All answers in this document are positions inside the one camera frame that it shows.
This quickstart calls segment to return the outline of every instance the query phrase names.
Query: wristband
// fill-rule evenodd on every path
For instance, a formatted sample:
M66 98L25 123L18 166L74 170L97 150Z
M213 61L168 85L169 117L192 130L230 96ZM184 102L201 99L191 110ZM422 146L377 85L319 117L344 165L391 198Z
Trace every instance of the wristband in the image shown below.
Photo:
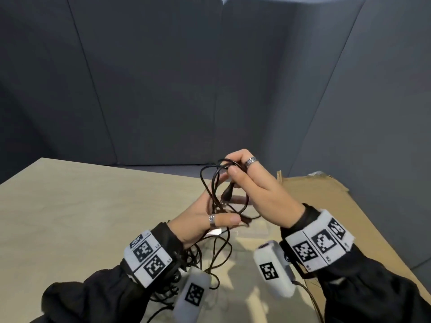
M145 288L172 262L171 256L149 230L141 233L124 249L124 259Z
M322 210L315 221L285 240L306 270L313 272L350 251L354 237L328 211Z

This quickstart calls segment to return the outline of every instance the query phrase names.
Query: ring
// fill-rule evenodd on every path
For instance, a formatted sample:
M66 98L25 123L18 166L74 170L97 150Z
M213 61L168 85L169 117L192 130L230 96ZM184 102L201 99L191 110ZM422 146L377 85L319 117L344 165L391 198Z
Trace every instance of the ring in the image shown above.
M216 227L216 222L215 222L215 216L214 215L210 215L209 216L209 226L211 227L211 229L215 229Z
M244 163L244 165L245 165L245 168L246 169L248 169L248 167L251 165L251 163L253 163L253 162L256 162L257 161L257 158L254 156L254 157L251 157L251 158L249 158L247 161L245 161L245 163Z

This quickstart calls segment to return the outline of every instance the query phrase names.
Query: wooden table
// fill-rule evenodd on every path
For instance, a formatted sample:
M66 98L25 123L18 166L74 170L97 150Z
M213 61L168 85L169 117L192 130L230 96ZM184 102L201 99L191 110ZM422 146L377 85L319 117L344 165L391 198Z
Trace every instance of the wooden table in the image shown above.
M35 319L41 315L40 297L51 283L83 281L116 266L134 237L178 215L202 191L196 178L45 158L4 182L2 321ZM254 264L253 250L269 239L280 240L278 228L259 219L239 234L233 234L230 260L214 271L221 286L205 299L199 322L318 322L303 290L291 299L275 299ZM143 322L158 308L150 302ZM171 321L168 311L152 323Z

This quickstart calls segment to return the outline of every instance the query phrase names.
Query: black jacket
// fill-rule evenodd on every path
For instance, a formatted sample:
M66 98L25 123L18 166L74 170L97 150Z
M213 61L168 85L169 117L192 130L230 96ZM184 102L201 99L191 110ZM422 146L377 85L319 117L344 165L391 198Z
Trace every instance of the black jacket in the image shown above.
M307 206L294 227L281 230L282 236L304 228L317 216L318 212ZM178 249L179 240L165 224L161 226L152 230L153 235L163 248ZM420 296L416 284L367 258L355 245L332 265L317 271L316 276L327 300L327 323L431 322L431 306ZM132 277L123 260L83 283L54 283L42 296L44 315L33 323L139 323L153 289L143 288ZM334 284L340 277L344 278L341 283Z

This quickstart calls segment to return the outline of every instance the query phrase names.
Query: white sensor device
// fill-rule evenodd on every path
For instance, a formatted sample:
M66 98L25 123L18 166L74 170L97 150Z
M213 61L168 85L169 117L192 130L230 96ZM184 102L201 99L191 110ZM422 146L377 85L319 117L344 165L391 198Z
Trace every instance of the white sensor device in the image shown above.
M175 323L196 323L211 285L211 276L192 266L172 312Z
M294 273L284 251L275 240L259 246L253 254L263 280L276 297L290 298L295 292Z

